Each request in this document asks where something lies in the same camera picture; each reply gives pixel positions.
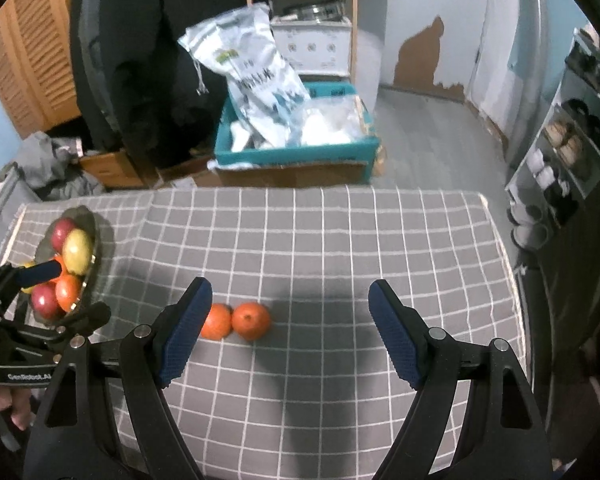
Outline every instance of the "apple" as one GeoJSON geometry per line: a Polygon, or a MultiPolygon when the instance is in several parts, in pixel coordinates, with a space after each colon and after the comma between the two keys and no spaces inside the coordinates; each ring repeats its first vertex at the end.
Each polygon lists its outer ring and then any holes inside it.
{"type": "Polygon", "coordinates": [[[31,304],[43,319],[52,319],[59,313],[56,288],[51,283],[40,283],[31,291],[31,304]]]}
{"type": "Polygon", "coordinates": [[[55,249],[56,253],[62,252],[62,245],[64,240],[67,238],[69,233],[77,228],[77,225],[70,218],[59,218],[54,224],[54,230],[51,233],[51,246],[55,249]]]}
{"type": "Polygon", "coordinates": [[[66,270],[76,276],[83,276],[89,270],[93,243],[82,229],[71,231],[62,246],[62,259],[66,270]]]}

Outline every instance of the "red apple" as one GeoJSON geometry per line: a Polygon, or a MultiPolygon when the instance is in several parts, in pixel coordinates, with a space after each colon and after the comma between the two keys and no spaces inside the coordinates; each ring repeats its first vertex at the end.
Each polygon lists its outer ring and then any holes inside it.
{"type": "Polygon", "coordinates": [[[40,283],[31,291],[31,304],[44,319],[51,319],[59,312],[56,288],[51,283],[40,283]]]}
{"type": "Polygon", "coordinates": [[[59,218],[54,224],[54,230],[51,233],[51,246],[56,253],[62,252],[62,245],[68,234],[76,228],[76,224],[70,218],[59,218]]]}

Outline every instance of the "human hand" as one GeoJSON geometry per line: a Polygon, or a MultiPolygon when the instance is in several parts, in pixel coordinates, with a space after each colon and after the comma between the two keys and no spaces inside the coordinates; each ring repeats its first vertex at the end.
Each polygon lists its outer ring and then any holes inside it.
{"type": "Polygon", "coordinates": [[[0,386],[0,412],[11,407],[11,421],[21,431],[26,430],[31,421],[30,396],[31,390],[28,388],[9,389],[0,386]]]}

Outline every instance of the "fruit bowl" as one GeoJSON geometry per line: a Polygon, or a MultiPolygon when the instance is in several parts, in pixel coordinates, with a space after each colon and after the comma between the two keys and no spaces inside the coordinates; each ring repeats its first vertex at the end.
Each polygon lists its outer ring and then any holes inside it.
{"type": "MultiPolygon", "coordinates": [[[[31,300],[27,301],[27,304],[31,311],[33,312],[33,316],[38,323],[42,323],[45,326],[56,327],[66,322],[67,319],[70,319],[76,312],[80,310],[80,306],[83,303],[89,303],[88,295],[90,291],[90,284],[94,282],[96,275],[96,267],[98,262],[98,257],[100,254],[100,237],[98,235],[98,223],[96,222],[95,216],[93,213],[85,206],[81,205],[78,207],[72,207],[65,210],[59,217],[60,218],[70,218],[76,224],[76,226],[83,231],[85,231],[89,238],[92,240],[93,249],[91,250],[90,264],[89,267],[82,277],[82,283],[80,286],[80,293],[78,294],[78,298],[74,304],[72,304],[71,309],[66,314],[51,319],[44,319],[37,311],[33,308],[31,304],[31,300]]],[[[54,256],[56,256],[56,250],[53,248],[51,244],[51,238],[54,230],[54,225],[56,221],[46,229],[45,235],[40,240],[38,244],[38,248],[36,249],[36,254],[34,257],[34,261],[37,264],[41,264],[43,262],[47,262],[51,260],[54,256]]]]}

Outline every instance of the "cardboard box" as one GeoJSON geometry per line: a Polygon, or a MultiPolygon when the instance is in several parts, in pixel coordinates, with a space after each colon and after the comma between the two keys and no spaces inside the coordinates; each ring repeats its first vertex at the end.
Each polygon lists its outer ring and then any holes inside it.
{"type": "Polygon", "coordinates": [[[327,187],[358,184],[364,162],[312,162],[251,170],[201,171],[191,177],[198,187],[327,187]]]}

